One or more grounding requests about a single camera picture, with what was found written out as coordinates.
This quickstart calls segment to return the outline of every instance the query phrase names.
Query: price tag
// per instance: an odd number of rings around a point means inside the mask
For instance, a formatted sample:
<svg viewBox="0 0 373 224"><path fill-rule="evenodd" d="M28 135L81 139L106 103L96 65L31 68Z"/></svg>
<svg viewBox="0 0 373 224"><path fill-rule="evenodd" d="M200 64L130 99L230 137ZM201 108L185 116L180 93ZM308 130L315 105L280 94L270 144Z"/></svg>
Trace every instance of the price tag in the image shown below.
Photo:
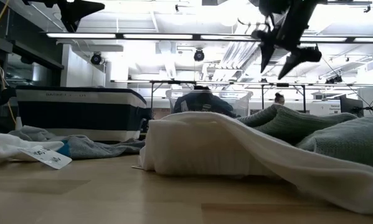
<svg viewBox="0 0 373 224"><path fill-rule="evenodd" d="M17 150L26 153L27 155L37 159L38 161L47 164L55 169L61 169L72 160L67 156L63 156L60 153L47 149L44 146L34 146L32 148L18 148Z"/></svg>

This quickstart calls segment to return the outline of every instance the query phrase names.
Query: gray fabric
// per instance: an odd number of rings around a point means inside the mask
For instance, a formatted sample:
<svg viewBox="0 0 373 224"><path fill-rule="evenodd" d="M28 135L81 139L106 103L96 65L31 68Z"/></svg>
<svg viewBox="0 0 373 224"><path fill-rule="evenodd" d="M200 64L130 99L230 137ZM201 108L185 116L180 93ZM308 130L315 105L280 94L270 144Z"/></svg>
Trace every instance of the gray fabric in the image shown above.
<svg viewBox="0 0 373 224"><path fill-rule="evenodd" d="M126 142L108 145L93 142L86 136L56 136L48 131L30 126L24 126L18 131L9 134L18 136L26 141L63 141L68 146L68 154L72 159L101 159L122 155L123 153L137 154L144 146L144 141L129 139Z"/></svg>
<svg viewBox="0 0 373 224"><path fill-rule="evenodd" d="M270 107L265 108L264 110L261 110L250 116L237 118L237 120L251 128L258 127L268 123L273 118L275 118L278 108L281 107L282 105L275 103L272 104Z"/></svg>
<svg viewBox="0 0 373 224"><path fill-rule="evenodd" d="M290 144L297 144L317 130L356 118L355 115L349 113L316 116L300 113L282 106L278 108L273 120L255 129Z"/></svg>
<svg viewBox="0 0 373 224"><path fill-rule="evenodd" d="M373 167L373 115L315 131L296 147Z"/></svg>

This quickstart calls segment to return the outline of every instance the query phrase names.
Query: security camera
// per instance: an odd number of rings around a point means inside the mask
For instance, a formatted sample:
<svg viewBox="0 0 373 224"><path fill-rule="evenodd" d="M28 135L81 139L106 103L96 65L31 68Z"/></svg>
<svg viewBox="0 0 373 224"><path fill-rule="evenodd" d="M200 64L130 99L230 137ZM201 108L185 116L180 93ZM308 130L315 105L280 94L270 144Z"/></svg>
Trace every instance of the security camera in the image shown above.
<svg viewBox="0 0 373 224"><path fill-rule="evenodd" d="M101 52L94 52L91 57L91 63L93 65L101 65L105 62L105 59L102 58Z"/></svg>
<svg viewBox="0 0 373 224"><path fill-rule="evenodd" d="M194 53L194 61L195 62L201 62L204 60L204 53L202 49L197 49L196 52Z"/></svg>

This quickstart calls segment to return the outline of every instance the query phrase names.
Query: table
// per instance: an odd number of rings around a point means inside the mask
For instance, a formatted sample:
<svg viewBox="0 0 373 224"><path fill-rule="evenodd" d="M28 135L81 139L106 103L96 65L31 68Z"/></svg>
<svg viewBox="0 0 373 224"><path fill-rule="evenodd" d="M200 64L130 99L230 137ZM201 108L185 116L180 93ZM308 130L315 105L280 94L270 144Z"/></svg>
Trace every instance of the table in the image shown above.
<svg viewBox="0 0 373 224"><path fill-rule="evenodd" d="M0 165L0 224L373 223L265 177L165 177L136 156Z"/></svg>

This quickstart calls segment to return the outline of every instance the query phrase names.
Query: ceiling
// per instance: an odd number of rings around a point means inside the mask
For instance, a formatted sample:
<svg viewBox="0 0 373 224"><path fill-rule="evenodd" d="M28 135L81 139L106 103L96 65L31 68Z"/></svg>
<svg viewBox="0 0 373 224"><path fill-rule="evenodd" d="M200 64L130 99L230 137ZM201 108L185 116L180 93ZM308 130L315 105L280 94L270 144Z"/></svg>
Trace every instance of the ceiling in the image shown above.
<svg viewBox="0 0 373 224"><path fill-rule="evenodd" d="M203 0L93 1L105 3L106 9L82 19L77 32L244 34L248 27L238 23L237 18L243 22L262 21L262 15L248 0L228 0L218 6L203 6L207 2ZM179 12L175 10L176 4L180 6ZM25 6L22 1L11 1L9 6L47 32L62 32L64 29L57 6L48 9L44 4L37 2L32 3L32 6ZM365 8L364 6L318 6L309 22L307 33L373 35L373 5L368 13L363 13ZM77 44L73 42L71 44L74 50L79 49ZM127 58L130 75L158 74L160 70L168 70L168 57L160 53L156 41L78 42L84 50L86 44L88 44L87 49L91 45L122 45L124 51L119 54ZM281 70L287 53L281 50L276 52L270 66L261 74L260 52L256 44L176 41L173 42L173 46L171 63L174 64L176 71L190 70L212 75L215 71L210 72L208 69L207 72L205 70L207 67L214 67L214 70L233 68L233 73L217 73L217 79L236 78L247 82L252 80L256 82L261 77L275 77ZM177 50L179 46L193 47L193 50L182 51L180 54L180 50ZM205 53L203 62L193 60L193 51L196 48L203 49ZM321 62L304 63L292 70L288 77L291 80L309 78L324 82L327 76L332 75L333 70L341 70L345 77L355 77L357 68L373 59L373 44L319 44L319 49L323 53Z"/></svg>

